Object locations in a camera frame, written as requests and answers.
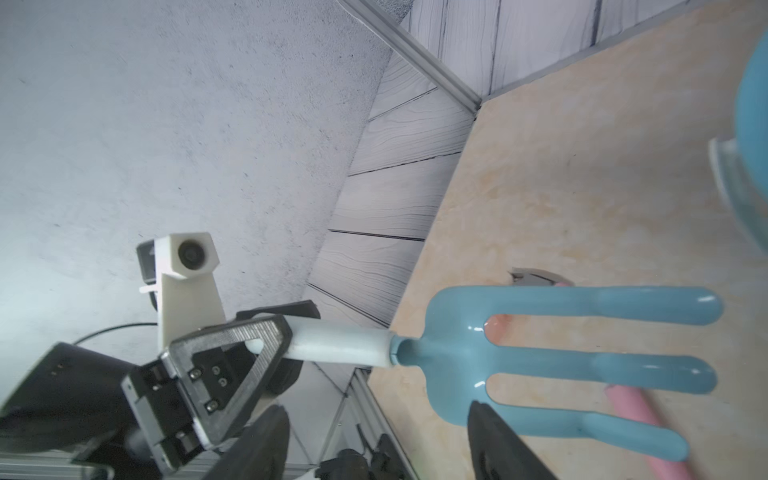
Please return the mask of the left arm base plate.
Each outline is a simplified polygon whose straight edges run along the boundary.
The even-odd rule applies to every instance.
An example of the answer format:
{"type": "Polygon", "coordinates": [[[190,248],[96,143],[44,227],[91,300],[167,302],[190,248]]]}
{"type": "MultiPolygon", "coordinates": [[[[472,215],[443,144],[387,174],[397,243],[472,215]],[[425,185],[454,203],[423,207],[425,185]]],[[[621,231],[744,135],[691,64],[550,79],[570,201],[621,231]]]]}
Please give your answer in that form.
{"type": "Polygon", "coordinates": [[[314,477],[321,480],[409,480],[413,478],[388,434],[382,434],[379,437],[370,459],[355,450],[343,449],[335,458],[323,461],[315,471],[314,477]]]}

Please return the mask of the light blue fork white handle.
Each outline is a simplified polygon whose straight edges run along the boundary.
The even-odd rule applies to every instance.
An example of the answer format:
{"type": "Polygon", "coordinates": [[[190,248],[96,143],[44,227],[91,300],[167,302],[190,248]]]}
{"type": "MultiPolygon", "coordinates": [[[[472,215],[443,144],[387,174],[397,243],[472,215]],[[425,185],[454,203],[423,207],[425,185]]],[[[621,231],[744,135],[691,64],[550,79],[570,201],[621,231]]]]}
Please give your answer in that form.
{"type": "Polygon", "coordinates": [[[703,326],[723,314],[722,300],[698,287],[460,286],[429,302],[423,334],[288,316],[292,337],[286,357],[370,367],[416,366],[426,379],[428,400],[445,421],[468,422],[473,402],[486,403],[487,380],[496,374],[590,381],[643,389],[707,394],[717,377],[690,356],[588,353],[499,346],[485,334],[497,314],[606,317],[703,326]]]}

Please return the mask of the purple rake pink handle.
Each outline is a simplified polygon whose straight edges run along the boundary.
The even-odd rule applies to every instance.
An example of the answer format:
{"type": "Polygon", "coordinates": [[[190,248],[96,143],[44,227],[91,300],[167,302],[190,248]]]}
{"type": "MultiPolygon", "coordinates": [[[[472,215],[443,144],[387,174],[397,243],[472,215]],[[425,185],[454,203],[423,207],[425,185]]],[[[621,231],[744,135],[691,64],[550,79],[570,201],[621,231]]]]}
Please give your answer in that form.
{"type": "MultiPolygon", "coordinates": [[[[693,287],[555,288],[550,305],[559,316],[617,317],[701,326],[722,313],[712,292],[693,287]]],[[[712,367],[691,356],[608,352],[559,353],[556,377],[604,383],[616,414],[590,414],[581,430],[604,443],[655,457],[660,462],[687,458],[689,446],[661,426],[642,399],[643,389],[709,393],[717,383],[712,367]]]]}

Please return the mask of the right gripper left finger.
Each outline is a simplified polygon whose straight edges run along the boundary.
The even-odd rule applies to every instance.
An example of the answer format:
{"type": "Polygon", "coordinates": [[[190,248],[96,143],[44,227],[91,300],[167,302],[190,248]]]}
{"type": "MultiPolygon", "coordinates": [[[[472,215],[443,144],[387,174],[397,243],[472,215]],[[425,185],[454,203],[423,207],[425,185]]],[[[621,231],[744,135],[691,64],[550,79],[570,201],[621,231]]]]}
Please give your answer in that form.
{"type": "Polygon", "coordinates": [[[290,433],[289,416],[285,408],[270,406],[202,479],[282,479],[290,433]]]}

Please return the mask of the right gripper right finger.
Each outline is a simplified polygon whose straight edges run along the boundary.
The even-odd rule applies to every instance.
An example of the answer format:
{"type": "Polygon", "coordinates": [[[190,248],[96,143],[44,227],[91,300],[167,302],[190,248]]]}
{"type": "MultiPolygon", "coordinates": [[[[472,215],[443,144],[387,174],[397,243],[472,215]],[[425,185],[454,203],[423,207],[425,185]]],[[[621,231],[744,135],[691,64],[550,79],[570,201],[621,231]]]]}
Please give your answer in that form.
{"type": "Polygon", "coordinates": [[[489,404],[472,402],[467,432],[476,479],[557,480],[489,404]]]}

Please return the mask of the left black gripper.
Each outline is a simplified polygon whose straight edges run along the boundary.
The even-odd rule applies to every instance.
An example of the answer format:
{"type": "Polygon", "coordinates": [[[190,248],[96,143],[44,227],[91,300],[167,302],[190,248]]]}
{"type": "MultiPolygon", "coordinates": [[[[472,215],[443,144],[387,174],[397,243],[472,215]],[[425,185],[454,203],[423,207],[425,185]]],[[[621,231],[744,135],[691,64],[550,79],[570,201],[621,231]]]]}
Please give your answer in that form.
{"type": "Polygon", "coordinates": [[[242,310],[235,322],[171,342],[162,361],[124,377],[124,396],[161,473],[224,443],[262,394],[279,396],[296,382],[303,362],[285,358],[293,337],[285,316],[321,318],[311,300],[242,310]]]}

